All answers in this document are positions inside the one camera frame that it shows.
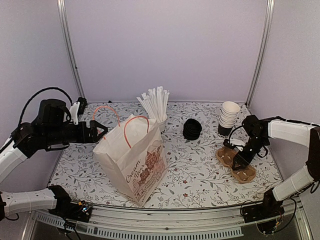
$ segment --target brown cardboard cup holder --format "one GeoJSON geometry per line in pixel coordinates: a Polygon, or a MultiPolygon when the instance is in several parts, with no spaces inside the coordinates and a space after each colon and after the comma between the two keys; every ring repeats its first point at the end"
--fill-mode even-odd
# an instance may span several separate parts
{"type": "Polygon", "coordinates": [[[225,146],[215,152],[216,158],[223,166],[231,169],[231,174],[239,181],[239,183],[249,183],[255,178],[257,174],[256,170],[251,165],[248,165],[245,169],[233,170],[232,164],[236,154],[236,151],[225,146]]]}

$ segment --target red handle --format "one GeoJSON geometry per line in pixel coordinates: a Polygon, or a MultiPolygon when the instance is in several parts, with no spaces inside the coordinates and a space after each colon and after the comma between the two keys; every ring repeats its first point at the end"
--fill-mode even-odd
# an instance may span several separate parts
{"type": "Polygon", "coordinates": [[[147,123],[148,123],[148,128],[147,128],[147,130],[146,130],[146,133],[149,132],[149,125],[150,125],[150,124],[149,124],[149,119],[148,119],[146,116],[135,116],[135,117],[131,118],[129,121],[127,121],[126,124],[125,124],[125,126],[124,126],[123,132],[124,132],[124,139],[125,139],[126,143],[128,144],[129,148],[131,148],[131,145],[130,145],[130,143],[129,143],[129,141],[128,141],[128,138],[127,138],[127,135],[126,135],[126,128],[127,128],[128,123],[130,123],[133,119],[137,119],[137,118],[146,119],[146,121],[147,121],[147,123]]]}
{"type": "Polygon", "coordinates": [[[94,113],[93,113],[93,115],[92,115],[92,120],[95,120],[95,114],[96,114],[96,112],[97,112],[99,109],[102,109],[102,108],[110,109],[110,110],[112,110],[112,111],[115,113],[116,117],[118,118],[118,126],[120,127],[120,118],[119,118],[119,116],[118,116],[118,113],[116,112],[116,110],[114,110],[114,109],[113,109],[112,107],[110,107],[110,106],[99,106],[99,107],[97,107],[97,108],[94,110],[94,113]]]}

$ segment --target robotic arm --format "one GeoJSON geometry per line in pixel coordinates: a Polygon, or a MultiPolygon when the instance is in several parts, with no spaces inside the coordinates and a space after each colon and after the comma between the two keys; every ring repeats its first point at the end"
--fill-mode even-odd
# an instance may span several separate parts
{"type": "MultiPolygon", "coordinates": [[[[95,120],[90,121],[89,127],[85,121],[78,121],[86,105],[86,99],[81,97],[70,110],[62,100],[42,100],[37,117],[31,123],[19,124],[1,148],[0,183],[38,150],[57,151],[66,149],[69,143],[98,142],[108,128],[95,120]]],[[[39,209],[49,209],[50,213],[64,219],[84,222],[89,221],[91,214],[90,206],[84,201],[71,203],[67,192],[58,185],[33,192],[0,192],[0,221],[12,214],[39,209]]]]}
{"type": "MultiPolygon", "coordinates": [[[[309,148],[306,164],[290,178],[264,193],[261,204],[247,206],[241,209],[246,222],[258,221],[275,217],[284,213],[283,200],[301,193],[306,188],[314,187],[320,181],[320,127],[315,124],[285,120],[273,117],[259,120],[255,115],[247,116],[242,126],[249,135],[244,147],[239,147],[233,159],[234,170],[245,168],[262,147],[270,145],[269,138],[287,140],[309,148]]],[[[224,145],[237,148],[228,139],[224,145]]]]}

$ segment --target white paper bag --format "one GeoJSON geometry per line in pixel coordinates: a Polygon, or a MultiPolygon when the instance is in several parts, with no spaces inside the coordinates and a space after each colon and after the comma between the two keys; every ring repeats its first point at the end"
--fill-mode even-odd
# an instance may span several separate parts
{"type": "Polygon", "coordinates": [[[139,206],[167,172],[159,125],[145,116],[131,115],[121,122],[93,153],[114,187],[139,206]]]}

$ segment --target floral tablecloth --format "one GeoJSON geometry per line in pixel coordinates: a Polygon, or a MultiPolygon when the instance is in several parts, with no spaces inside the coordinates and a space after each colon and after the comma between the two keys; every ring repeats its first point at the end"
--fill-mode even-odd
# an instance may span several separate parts
{"type": "MultiPolygon", "coordinates": [[[[89,122],[94,110],[108,105],[114,108],[120,120],[129,115],[144,115],[140,103],[92,103],[86,108],[81,120],[89,122]]],[[[277,166],[270,154],[256,157],[251,165],[256,177],[250,183],[240,184],[216,158],[215,152],[223,146],[224,139],[218,136],[218,118],[221,103],[170,102],[167,107],[166,130],[162,135],[167,174],[148,199],[145,208],[186,209],[225,207],[244,201],[259,201],[263,193],[282,181],[277,166]],[[200,138],[195,141],[184,139],[183,125],[187,119],[197,119],[202,125],[200,138]]],[[[236,123],[249,115],[244,104],[236,123]]],[[[116,116],[101,109],[95,119],[112,129],[116,116]]],[[[248,137],[241,128],[232,137],[246,142],[248,137]]],[[[124,207],[138,206],[122,197],[113,187],[100,164],[93,158],[95,144],[71,144],[57,165],[49,185],[61,185],[75,201],[86,200],[98,205],[124,207]]]]}

